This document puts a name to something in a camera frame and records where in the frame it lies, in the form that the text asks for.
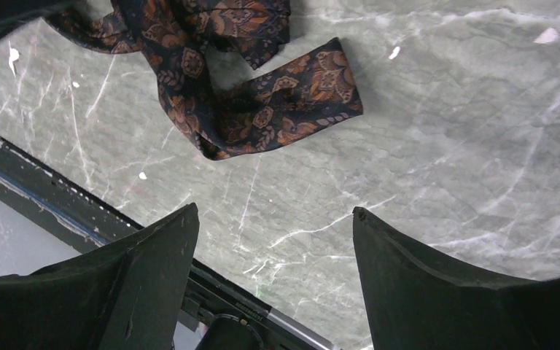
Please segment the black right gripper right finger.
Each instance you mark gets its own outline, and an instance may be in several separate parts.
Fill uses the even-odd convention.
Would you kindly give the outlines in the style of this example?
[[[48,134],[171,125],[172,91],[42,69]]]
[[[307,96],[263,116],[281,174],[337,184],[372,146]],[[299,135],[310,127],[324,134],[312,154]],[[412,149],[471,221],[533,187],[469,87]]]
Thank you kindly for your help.
[[[375,349],[560,349],[560,277],[471,265],[362,207],[353,242]]]

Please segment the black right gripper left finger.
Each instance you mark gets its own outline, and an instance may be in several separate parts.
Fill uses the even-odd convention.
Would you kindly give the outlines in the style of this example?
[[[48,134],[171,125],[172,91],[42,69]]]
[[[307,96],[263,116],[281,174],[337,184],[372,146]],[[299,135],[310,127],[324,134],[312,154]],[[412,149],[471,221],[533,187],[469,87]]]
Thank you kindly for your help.
[[[0,349],[170,349],[198,208],[27,276],[0,276]]]

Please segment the navy orange paisley tie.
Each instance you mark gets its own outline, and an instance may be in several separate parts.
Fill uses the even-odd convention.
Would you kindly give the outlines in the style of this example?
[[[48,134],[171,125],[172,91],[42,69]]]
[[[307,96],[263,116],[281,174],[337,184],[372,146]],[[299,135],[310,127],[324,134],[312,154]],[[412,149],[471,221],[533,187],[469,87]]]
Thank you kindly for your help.
[[[231,90],[213,90],[206,50],[261,67],[290,40],[288,1],[113,1],[112,8],[89,21],[69,7],[46,22],[89,50],[140,52],[162,109],[209,160],[278,149],[364,112],[336,38]]]

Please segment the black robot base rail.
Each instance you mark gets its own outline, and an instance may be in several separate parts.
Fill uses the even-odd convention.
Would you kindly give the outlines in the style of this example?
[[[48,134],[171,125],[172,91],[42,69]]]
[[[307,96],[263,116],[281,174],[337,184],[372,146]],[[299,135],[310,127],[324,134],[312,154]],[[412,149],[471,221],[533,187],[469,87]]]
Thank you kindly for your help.
[[[0,200],[86,253],[141,225],[0,136]],[[179,323],[202,349],[334,349],[335,344],[198,260],[190,267]]]

